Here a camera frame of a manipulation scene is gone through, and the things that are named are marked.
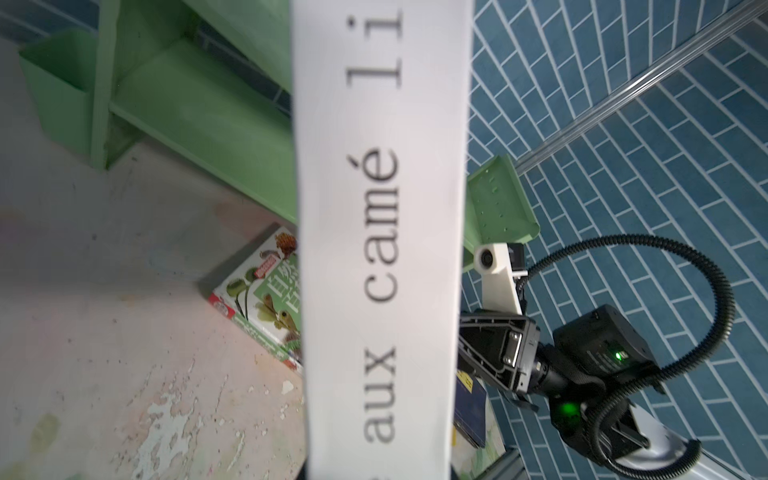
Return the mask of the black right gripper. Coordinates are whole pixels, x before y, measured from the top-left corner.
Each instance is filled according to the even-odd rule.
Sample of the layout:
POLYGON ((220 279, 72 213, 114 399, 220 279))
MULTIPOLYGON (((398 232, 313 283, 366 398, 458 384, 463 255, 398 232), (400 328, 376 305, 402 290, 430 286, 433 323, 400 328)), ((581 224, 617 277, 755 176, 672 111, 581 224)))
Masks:
POLYGON ((533 394, 542 378, 539 345, 540 329, 526 316, 463 312, 457 368, 498 390, 518 396, 533 394))

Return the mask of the green nature encyclopedia book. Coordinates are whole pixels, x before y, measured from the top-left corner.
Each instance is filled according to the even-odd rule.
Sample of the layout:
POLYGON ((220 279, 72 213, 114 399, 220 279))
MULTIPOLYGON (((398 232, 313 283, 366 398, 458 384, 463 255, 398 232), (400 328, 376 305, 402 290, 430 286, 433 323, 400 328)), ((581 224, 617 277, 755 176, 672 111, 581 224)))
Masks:
POLYGON ((208 297, 224 317, 238 325, 278 361, 301 375, 302 317, 297 237, 273 224, 256 248, 208 297))

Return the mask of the white paperback book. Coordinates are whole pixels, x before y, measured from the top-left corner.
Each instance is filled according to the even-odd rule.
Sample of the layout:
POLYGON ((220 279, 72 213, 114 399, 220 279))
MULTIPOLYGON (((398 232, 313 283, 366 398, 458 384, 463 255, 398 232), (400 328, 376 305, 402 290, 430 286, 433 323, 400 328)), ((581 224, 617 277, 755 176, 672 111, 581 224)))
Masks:
POLYGON ((309 479, 451 475, 472 13, 292 4, 309 479))

